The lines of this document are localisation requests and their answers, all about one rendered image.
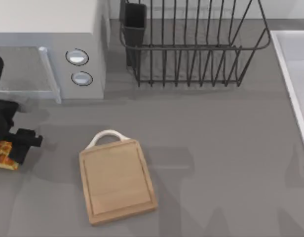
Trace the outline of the small round microwave knob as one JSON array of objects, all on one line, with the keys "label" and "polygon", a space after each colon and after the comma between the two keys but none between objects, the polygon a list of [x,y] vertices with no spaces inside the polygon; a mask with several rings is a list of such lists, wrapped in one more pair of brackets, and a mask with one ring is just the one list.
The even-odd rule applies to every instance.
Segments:
[{"label": "small round microwave knob", "polygon": [[93,77],[88,72],[80,71],[71,75],[71,81],[78,86],[89,86],[93,82]]}]

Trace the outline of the black cutlery holder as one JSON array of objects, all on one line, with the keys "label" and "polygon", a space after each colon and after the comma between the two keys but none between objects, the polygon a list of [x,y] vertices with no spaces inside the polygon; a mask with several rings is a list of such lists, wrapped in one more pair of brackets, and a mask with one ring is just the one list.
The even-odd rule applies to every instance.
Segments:
[{"label": "black cutlery holder", "polygon": [[131,3],[128,0],[120,0],[119,20],[121,32],[124,36],[126,64],[137,66],[137,53],[135,47],[141,47],[147,22],[147,6],[143,3]]}]

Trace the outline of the large round microwave knob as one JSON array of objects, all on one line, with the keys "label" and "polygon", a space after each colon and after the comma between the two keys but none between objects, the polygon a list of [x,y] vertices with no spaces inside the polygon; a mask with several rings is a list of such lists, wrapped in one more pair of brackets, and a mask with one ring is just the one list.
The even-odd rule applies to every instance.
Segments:
[{"label": "large round microwave knob", "polygon": [[67,51],[65,54],[65,58],[70,64],[75,66],[83,66],[89,61],[88,54],[78,48],[71,51]]}]

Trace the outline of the pale microwave oven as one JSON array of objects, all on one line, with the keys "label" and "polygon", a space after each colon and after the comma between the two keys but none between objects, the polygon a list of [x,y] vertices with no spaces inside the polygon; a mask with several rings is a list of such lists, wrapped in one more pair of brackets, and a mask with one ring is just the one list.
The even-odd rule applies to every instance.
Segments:
[{"label": "pale microwave oven", "polygon": [[[108,0],[0,0],[0,46],[46,47],[62,101],[103,99],[110,34]],[[66,60],[76,48],[88,54],[87,64]],[[80,71],[92,75],[89,86],[71,81]]]}]

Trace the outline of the glass microwave door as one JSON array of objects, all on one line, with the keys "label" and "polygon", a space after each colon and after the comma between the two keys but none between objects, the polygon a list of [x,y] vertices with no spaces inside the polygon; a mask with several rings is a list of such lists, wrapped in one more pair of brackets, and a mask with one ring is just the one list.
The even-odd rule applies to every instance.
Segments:
[{"label": "glass microwave door", "polygon": [[22,105],[40,100],[61,103],[60,87],[46,47],[2,47],[0,99]]}]

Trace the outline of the wooden cutting board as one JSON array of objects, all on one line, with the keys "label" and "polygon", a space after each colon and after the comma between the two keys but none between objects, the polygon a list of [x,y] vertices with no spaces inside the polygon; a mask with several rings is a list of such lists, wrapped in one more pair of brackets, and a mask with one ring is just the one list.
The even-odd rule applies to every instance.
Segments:
[{"label": "wooden cutting board", "polygon": [[79,153],[89,223],[102,223],[157,209],[143,150],[137,140],[115,130],[98,132]]}]

